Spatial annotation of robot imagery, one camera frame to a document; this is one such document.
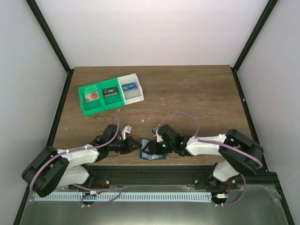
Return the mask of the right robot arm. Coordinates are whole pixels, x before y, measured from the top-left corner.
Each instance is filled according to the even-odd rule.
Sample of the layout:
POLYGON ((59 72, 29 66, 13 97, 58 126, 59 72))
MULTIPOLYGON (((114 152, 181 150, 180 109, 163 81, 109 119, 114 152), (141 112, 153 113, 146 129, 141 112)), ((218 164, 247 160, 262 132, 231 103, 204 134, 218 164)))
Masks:
POLYGON ((241 132, 230 129, 226 134, 211 137, 181 136, 171 127, 156 131, 156 140, 141 139, 140 153, 144 159, 161 159, 169 153, 180 157, 212 155, 223 157, 216 163, 210 175, 204 177, 206 184, 220 188, 237 175, 254 176, 261 162, 263 148, 241 132))

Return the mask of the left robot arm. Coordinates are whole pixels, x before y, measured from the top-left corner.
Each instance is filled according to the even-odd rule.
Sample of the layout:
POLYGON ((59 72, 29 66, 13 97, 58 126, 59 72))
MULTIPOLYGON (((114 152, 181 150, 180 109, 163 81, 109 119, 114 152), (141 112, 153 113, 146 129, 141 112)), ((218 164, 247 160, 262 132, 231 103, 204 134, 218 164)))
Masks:
POLYGON ((82 147, 58 150, 47 146, 25 168, 22 179, 40 197, 48 196, 58 187, 91 184, 93 172, 88 164, 103 160, 111 151, 125 155, 141 148, 142 145, 129 135, 130 131, 130 126, 120 129, 110 124, 102 135, 82 147))

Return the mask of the blue card holder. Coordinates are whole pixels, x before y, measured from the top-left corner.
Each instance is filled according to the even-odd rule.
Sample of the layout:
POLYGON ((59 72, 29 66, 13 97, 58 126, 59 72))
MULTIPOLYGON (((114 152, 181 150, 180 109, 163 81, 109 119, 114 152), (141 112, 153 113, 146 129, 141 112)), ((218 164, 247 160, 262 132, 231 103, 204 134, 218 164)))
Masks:
POLYGON ((141 159, 145 159, 148 161, 153 161, 153 160, 163 160, 166 159, 166 155, 149 155, 149 148, 146 148, 144 152, 143 148, 146 146, 146 144, 148 144, 150 141, 147 139, 141 139, 140 143, 141 143, 141 148, 140 148, 140 158, 141 159))

